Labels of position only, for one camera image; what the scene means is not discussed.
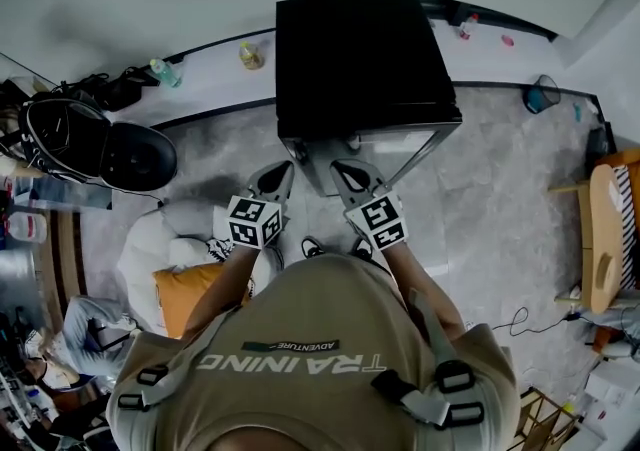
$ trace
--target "bottle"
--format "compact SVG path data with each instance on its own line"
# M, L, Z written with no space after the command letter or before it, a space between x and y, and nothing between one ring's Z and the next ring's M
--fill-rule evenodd
M7 232L19 241L44 243L47 239L47 220L37 213L13 213L6 226Z
M264 58L258 51L258 46L248 42L240 44L240 60L249 70L259 69L264 65Z
M177 88L182 83L182 78L176 76L173 66L169 62L160 60L160 58L152 58L149 65L161 83L172 88Z
M473 14L465 22L460 25L458 29L458 35L461 39L469 40L471 38L471 32L478 26L478 14Z

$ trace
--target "gray marble floor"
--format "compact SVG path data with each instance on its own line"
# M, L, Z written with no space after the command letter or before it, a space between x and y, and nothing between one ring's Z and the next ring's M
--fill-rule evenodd
M547 193L551 185L583 178L587 134L597 125L589 104L564 96L533 116L512 89L458 88L464 123L397 185L409 226L409 243L424 268L469 323L508 323L521 306L522 327L543 328L565 308L554 295L580 277L580 220L572 195ZM580 121L574 104L581 108ZM176 178L156 195L199 196L226 203L262 165L288 155L276 134L275 109L245 110L166 131L178 149ZM150 199L116 193L110 213L83 216L87 283L93 294L124 299L114 265L128 227L154 208ZM319 198L298 173L282 237L287 263L301 259L300 239L312 234L346 250L354 235L338 198ZM520 382L557 401L578 392L594 355L582 344L584 327L563 322L543 334L510 337Z

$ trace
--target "small container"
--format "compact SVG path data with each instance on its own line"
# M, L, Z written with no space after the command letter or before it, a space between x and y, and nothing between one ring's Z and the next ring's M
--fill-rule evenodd
M258 46L243 42L240 44L240 60L249 70L259 69L264 65L264 58L258 50Z
M19 241L44 243L47 239L47 220L37 213L13 213L6 226L9 235Z
M555 81L543 74L534 85L524 91L522 100L527 110L538 114L560 102L560 90Z
M458 28L458 35L463 40L469 40L471 38L471 33L478 26L478 14L473 14L469 17L465 22L460 25Z
M160 60L160 58L153 58L149 65L151 70L160 80L160 83L168 85L172 88L177 88L182 83L182 78L176 75L175 69L169 62Z

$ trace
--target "shoe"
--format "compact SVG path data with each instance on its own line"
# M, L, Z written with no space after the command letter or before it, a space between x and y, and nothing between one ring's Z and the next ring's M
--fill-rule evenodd
M363 238L358 238L351 248L351 255L359 257L364 261L371 261L373 257L373 247Z
M117 330L124 330L125 332L132 332L138 328L138 322L128 314L123 314L115 323L105 322L105 326L107 328L115 328Z
M300 246L306 259L324 254L324 249L320 242L311 236L304 238Z

